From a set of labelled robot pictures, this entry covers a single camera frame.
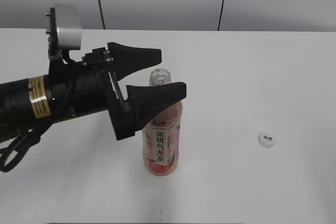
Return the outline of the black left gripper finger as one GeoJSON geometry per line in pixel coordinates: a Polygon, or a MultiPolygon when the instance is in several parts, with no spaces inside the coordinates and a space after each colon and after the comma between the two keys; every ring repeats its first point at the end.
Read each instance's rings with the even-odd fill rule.
{"type": "Polygon", "coordinates": [[[184,82],[147,87],[127,85],[126,88],[136,131],[143,129],[159,113],[187,96],[184,82]]]}
{"type": "Polygon", "coordinates": [[[113,58],[112,68],[118,81],[162,62],[161,49],[129,47],[116,42],[110,42],[107,46],[113,58]]]}

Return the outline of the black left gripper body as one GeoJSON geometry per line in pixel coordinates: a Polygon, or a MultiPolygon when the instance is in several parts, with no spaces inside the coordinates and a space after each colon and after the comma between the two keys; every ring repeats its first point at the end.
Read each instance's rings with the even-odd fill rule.
{"type": "Polygon", "coordinates": [[[134,136],[131,108],[120,90],[109,49],[95,48],[81,61],[71,59],[74,50],[58,48],[55,8],[45,15],[49,18],[48,77],[56,101],[56,119],[65,121],[107,110],[117,140],[134,136]]]}

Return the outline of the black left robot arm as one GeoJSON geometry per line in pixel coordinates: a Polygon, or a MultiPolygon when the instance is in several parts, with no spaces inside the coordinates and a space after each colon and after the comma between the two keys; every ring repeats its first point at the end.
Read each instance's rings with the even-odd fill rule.
{"type": "Polygon", "coordinates": [[[47,74],[1,85],[1,139],[15,138],[45,119],[53,123],[108,111],[117,140],[132,137],[156,115],[186,97],[186,84],[127,86],[118,82],[162,61],[160,49],[109,42],[70,64],[69,52],[81,48],[77,9],[56,4],[49,18],[47,74]]]}

